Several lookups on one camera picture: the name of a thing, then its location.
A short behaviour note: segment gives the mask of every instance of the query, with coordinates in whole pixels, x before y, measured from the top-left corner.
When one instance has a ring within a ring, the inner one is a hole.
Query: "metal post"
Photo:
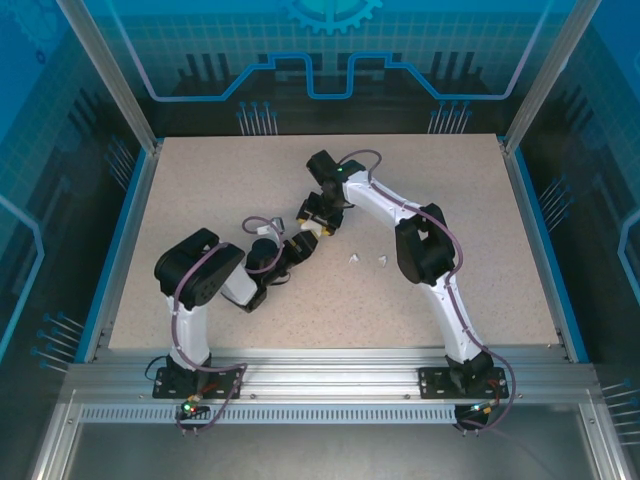
[[[600,5],[601,0],[578,0],[569,14],[562,30],[558,34],[553,47],[538,72],[531,89],[527,93],[518,113],[516,113],[507,135],[505,148],[508,153],[514,152],[525,133],[533,123],[540,107],[551,91],[569,56],[576,48],[580,37],[591,21],[591,17]]]
[[[82,0],[56,1],[138,142],[148,153],[153,154],[156,150],[156,137],[89,10]]]

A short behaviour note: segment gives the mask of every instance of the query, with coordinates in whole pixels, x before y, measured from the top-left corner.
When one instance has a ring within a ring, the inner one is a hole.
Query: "black mounting plate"
[[[493,367],[486,373],[487,382],[495,380],[498,382],[498,393],[500,398],[509,398],[509,386],[504,374],[504,369]],[[490,400],[496,397],[496,392],[488,385],[486,389],[463,394],[451,381],[449,367],[425,367],[418,369],[418,385],[420,386],[420,398],[423,400],[460,400],[478,399]]]
[[[229,395],[233,382],[242,373],[242,369],[238,368],[230,372],[225,373],[204,373],[199,372],[201,375],[205,375],[204,385],[216,384],[216,387],[208,390],[202,396],[205,400],[220,399],[224,400]],[[240,398],[240,389],[238,387],[232,399]],[[156,380],[153,387],[153,398],[169,398],[177,400],[185,400],[189,395],[196,393],[196,389],[193,386],[185,385],[185,383],[174,382],[169,375],[169,369],[167,367],[161,367],[156,372]]]

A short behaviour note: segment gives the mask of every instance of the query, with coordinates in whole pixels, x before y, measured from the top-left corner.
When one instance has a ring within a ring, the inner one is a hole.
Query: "enclosure floor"
[[[249,215],[282,217],[286,236],[294,235],[300,205],[320,191],[305,168],[310,156],[326,149],[338,160],[360,148],[383,154],[380,182],[442,208],[464,249],[462,298],[486,343],[557,343],[496,137],[360,135],[166,139],[110,348],[171,345],[169,310],[153,276],[165,251],[202,227],[248,251],[255,238],[240,223]],[[359,262],[349,263],[353,254]],[[429,301],[396,265],[394,233],[357,208],[345,212],[335,236],[321,238],[288,284],[269,289],[255,312],[218,294],[208,304],[208,321],[211,347],[443,344]]]

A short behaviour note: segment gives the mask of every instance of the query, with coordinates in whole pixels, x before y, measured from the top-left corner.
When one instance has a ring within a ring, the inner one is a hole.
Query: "perforated metal strip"
[[[84,405],[83,423],[174,423],[176,405]],[[185,423],[207,422],[213,412]],[[452,424],[453,405],[231,405],[226,424]]]

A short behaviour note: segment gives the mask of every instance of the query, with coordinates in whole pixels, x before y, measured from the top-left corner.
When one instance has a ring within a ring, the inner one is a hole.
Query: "speckled tabletop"
[[[557,343],[553,322],[494,135],[361,135],[168,138],[153,180],[110,348],[171,344],[156,261],[201,227],[248,251],[249,215],[280,216],[288,236],[310,191],[305,163],[326,149],[335,160],[378,149],[376,178],[398,194],[438,204],[460,240],[458,274],[476,331],[491,345]],[[358,158],[371,165],[373,158]],[[360,261],[349,263],[357,254]],[[379,257],[386,255],[382,267]],[[212,347],[339,348],[441,346],[420,290],[400,273],[392,231],[357,208],[314,255],[273,287],[251,314],[218,294],[208,305]]]

